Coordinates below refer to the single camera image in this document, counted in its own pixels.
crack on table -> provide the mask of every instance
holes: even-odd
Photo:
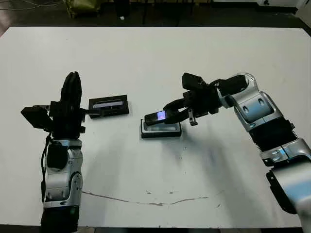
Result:
[[[155,205],[155,206],[165,206],[165,205],[175,205],[184,201],[193,201],[193,200],[200,200],[200,199],[208,199],[209,197],[197,197],[197,198],[187,198],[187,199],[181,199],[175,202],[159,202],[159,203],[155,203],[155,202],[140,202],[140,201],[130,201],[130,200],[125,200],[125,199],[119,199],[119,198],[113,198],[113,197],[109,197],[109,196],[105,196],[105,195],[99,195],[99,194],[94,194],[91,192],[86,192],[86,191],[82,191],[82,193],[90,195],[90,196],[94,196],[94,197],[99,197],[99,198],[106,198],[106,199],[110,199],[110,200],[117,200],[117,201],[122,201],[122,202],[127,202],[127,203],[132,203],[132,204],[139,204],[139,205]]]

electrical cable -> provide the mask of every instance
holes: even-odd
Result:
[[[42,182],[41,182],[41,199],[42,199],[42,203],[44,202],[44,196],[45,196],[45,167],[44,167],[44,157],[47,154],[47,148],[48,145],[51,141],[51,132],[49,133],[49,135],[46,137],[45,139],[45,146],[44,146],[44,150],[42,152],[42,156],[41,156],[41,171],[42,171]]]
[[[36,4],[34,2],[31,2],[31,1],[27,1],[27,0],[6,0],[6,1],[0,1],[0,3],[4,3],[4,2],[12,2],[12,1],[23,1],[23,2],[26,2],[28,4],[32,4],[32,5],[35,5],[35,6],[55,6],[55,5],[58,5],[61,1],[57,1],[55,2],[55,4]]]
[[[29,7],[29,8],[0,8],[0,10],[5,10],[5,11],[24,11],[24,10],[32,10],[34,8],[37,7],[42,7],[42,6],[57,6],[59,4],[62,3],[62,1],[58,1],[55,4],[36,4],[34,2],[31,1],[27,1],[27,0],[5,0],[5,1],[0,1],[0,3],[4,3],[4,2],[12,2],[12,1],[23,1],[25,3],[31,4],[31,5],[35,5],[34,7]]]

smartphone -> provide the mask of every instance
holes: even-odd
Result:
[[[146,125],[155,125],[164,122],[166,118],[167,111],[163,110],[157,113],[145,115],[145,123]]]

table surface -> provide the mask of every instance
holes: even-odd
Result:
[[[81,106],[126,94],[129,115],[84,126],[81,226],[292,227],[258,149],[220,109],[182,123],[180,138],[142,140],[140,119],[182,97],[181,76],[207,83],[253,74],[311,144],[311,39],[302,29],[16,27],[0,37],[0,224],[39,225],[40,157],[46,132],[20,111],[59,101],[78,71]]]

dark floor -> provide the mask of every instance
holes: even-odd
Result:
[[[0,8],[26,8],[25,2],[0,3]],[[71,19],[63,3],[32,10],[0,10],[0,35],[10,26],[110,26],[110,27],[282,27],[311,29],[292,13],[263,11],[257,7],[215,7],[210,4],[131,4],[131,14],[120,20],[113,3],[102,4],[100,15]]]

